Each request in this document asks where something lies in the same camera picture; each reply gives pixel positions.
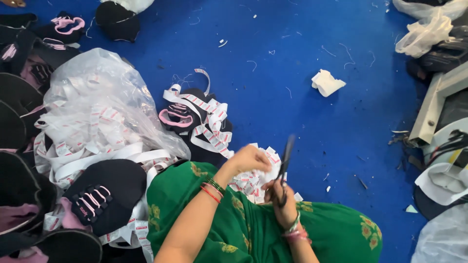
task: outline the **green bangle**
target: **green bangle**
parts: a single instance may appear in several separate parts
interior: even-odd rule
[[[216,190],[218,190],[219,192],[221,192],[222,195],[226,194],[226,189],[223,189],[215,180],[213,180],[212,178],[210,177],[206,177],[206,182],[209,183],[210,185],[212,185],[214,188],[216,188]]]
[[[297,225],[299,224],[299,220],[300,220],[300,211],[297,210],[297,217],[296,217],[296,220],[294,221],[294,224],[292,225],[292,227],[289,229],[289,232],[288,232],[288,233],[291,233],[291,232],[293,232],[293,231],[296,230]]]

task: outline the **black scissors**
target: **black scissors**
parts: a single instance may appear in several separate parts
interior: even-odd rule
[[[278,173],[278,176],[276,177],[275,181],[278,180],[278,179],[281,179],[280,181],[280,184],[281,186],[283,187],[283,198],[280,200],[278,199],[278,207],[279,208],[282,208],[286,205],[286,201],[287,201],[287,196],[286,196],[286,190],[285,190],[285,186],[283,186],[283,184],[285,183],[285,172],[286,170],[288,169],[288,166],[289,166],[289,158],[291,157],[291,151],[293,150],[293,146],[294,146],[294,140],[296,139],[296,137],[294,136],[294,134],[291,134],[288,138],[288,142],[286,143],[286,147],[285,147],[285,151],[283,152],[283,157],[282,157],[282,162],[281,162],[281,166],[279,168],[279,173]]]

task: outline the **blue floor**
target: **blue floor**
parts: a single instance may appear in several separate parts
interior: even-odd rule
[[[99,5],[97,0],[26,2],[24,9],[1,5],[0,13],[32,12],[46,23],[65,10],[81,15],[88,27]],[[404,211],[413,204],[419,172],[396,170],[401,146],[387,144],[391,130],[411,130],[420,103],[405,71],[406,57],[395,53],[394,45],[412,18],[383,0],[156,0],[139,18],[136,43],[110,41],[93,25],[92,38],[83,37],[81,49],[101,47],[126,57],[158,109],[166,105],[162,91],[174,74],[184,78],[205,67],[211,91],[229,104],[228,118],[235,125],[230,149],[258,142],[282,152],[288,135],[295,133],[300,139],[288,169],[294,190],[306,200],[360,210],[383,232],[380,262],[410,262],[426,223],[421,214]],[[218,48],[221,39],[228,43]],[[355,62],[345,69],[351,59],[339,43]],[[322,97],[310,87],[319,69],[347,85]],[[206,86],[201,74],[186,80],[194,81],[191,87]]]

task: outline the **woman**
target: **woman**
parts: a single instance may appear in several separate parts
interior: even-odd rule
[[[288,186],[279,208],[279,180],[263,186],[266,205],[226,189],[234,176],[253,169],[267,172],[271,165],[247,145],[220,170],[187,161],[155,177],[147,192],[154,263],[378,262],[380,229],[351,208],[296,202]]]

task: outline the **green sari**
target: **green sari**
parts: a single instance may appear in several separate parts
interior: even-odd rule
[[[211,164],[187,161],[153,179],[147,192],[147,239],[155,255],[179,214],[200,191],[204,177],[217,171]],[[297,202],[296,207],[320,263],[378,262],[382,233],[368,217],[337,204]],[[293,262],[283,232],[271,205],[253,204],[228,187],[195,262]]]

